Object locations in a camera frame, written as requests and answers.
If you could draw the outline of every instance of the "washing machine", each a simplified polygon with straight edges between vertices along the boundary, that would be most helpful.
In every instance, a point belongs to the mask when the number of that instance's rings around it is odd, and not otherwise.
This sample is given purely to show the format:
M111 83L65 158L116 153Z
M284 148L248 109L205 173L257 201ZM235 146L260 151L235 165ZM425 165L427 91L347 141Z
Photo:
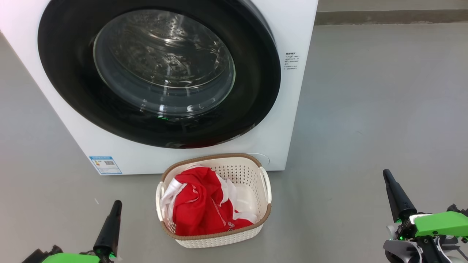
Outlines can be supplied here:
M218 153L283 170L316 7L14 0L0 30L101 175Z

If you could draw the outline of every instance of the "red garment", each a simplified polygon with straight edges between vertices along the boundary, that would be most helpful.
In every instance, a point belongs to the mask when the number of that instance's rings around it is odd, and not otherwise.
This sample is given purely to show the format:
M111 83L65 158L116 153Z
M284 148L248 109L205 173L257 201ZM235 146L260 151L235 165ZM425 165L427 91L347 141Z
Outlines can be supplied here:
M219 177L210 168L197 167L183 171L175 178L187 183L177 195L173 222L175 234L181 236L221 233L252 225L246 219L233 220L233 205L223 193Z

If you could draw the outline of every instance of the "laundry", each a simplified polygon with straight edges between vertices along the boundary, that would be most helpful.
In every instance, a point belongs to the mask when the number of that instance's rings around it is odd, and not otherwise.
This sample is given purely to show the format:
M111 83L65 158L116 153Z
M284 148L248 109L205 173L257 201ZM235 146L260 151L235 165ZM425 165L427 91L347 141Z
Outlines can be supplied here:
M176 175L161 199L161 210L181 236L215 234L250 226L257 215L235 209L236 186L208 167L194 165Z

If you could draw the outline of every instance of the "laundry basket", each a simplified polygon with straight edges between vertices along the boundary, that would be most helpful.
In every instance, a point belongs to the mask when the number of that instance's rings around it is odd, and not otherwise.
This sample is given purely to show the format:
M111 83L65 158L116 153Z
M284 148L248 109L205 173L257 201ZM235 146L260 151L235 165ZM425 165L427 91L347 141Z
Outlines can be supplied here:
M221 178L230 179L237 187L240 212L253 212L258 216L255 224L244 228L217 234L198 236L176 235L176 225L169 223L162 214L160 199L171 180L188 167L200 164L210 167ZM162 175L156 190L156 210L164 231L186 248L209 248L241 242L256 236L263 227L271 211L271 186L268 174L254 157L243 153L218 154L190 159L169 167Z

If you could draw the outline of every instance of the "concrete floor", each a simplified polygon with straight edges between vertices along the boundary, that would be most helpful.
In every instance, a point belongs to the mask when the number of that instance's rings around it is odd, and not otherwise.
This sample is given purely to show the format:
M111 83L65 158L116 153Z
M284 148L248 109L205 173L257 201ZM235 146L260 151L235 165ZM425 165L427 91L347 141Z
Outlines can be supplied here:
M271 216L254 239L192 250L159 225L160 176L98 176L0 38L3 262L92 249L115 199L120 262L386 262L383 169L421 212L468 207L467 45L468 24L316 27Z

